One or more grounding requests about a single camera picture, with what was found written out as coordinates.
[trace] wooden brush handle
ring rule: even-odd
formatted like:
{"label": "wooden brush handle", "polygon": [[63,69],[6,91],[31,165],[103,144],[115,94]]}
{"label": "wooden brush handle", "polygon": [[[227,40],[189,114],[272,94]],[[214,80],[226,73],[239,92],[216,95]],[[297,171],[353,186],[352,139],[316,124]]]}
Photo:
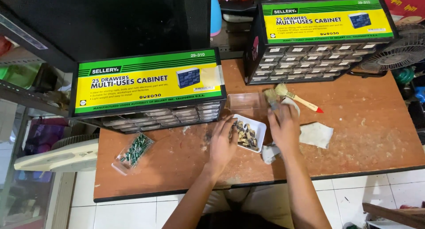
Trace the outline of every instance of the wooden brush handle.
{"label": "wooden brush handle", "polygon": [[315,112],[319,108],[316,105],[314,105],[314,104],[312,104],[312,103],[310,103],[308,101],[303,100],[302,98],[298,97],[297,95],[295,95],[294,100],[302,103],[305,107],[307,107],[307,108],[309,108],[309,109],[311,109],[311,110],[313,110]]}

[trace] cabinet packaging label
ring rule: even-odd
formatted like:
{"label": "cabinet packaging label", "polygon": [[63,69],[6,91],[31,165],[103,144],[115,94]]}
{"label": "cabinet packaging label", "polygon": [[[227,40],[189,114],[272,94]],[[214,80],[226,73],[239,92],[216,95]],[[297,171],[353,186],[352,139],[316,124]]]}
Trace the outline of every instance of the cabinet packaging label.
{"label": "cabinet packaging label", "polygon": [[379,0],[264,3],[268,43],[393,37]]}
{"label": "cabinet packaging label", "polygon": [[221,95],[214,50],[80,63],[75,113]]}

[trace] white tile floor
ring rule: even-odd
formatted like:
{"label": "white tile floor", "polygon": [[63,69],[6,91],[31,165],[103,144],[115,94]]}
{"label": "white tile floor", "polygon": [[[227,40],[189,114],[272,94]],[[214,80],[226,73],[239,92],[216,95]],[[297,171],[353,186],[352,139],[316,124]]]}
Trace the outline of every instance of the white tile floor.
{"label": "white tile floor", "polygon": [[[79,172],[74,188],[69,229],[161,228],[183,195],[94,203],[95,172]],[[421,206],[425,169],[372,176],[313,181],[333,229],[352,224],[363,228],[362,202],[386,208]]]}

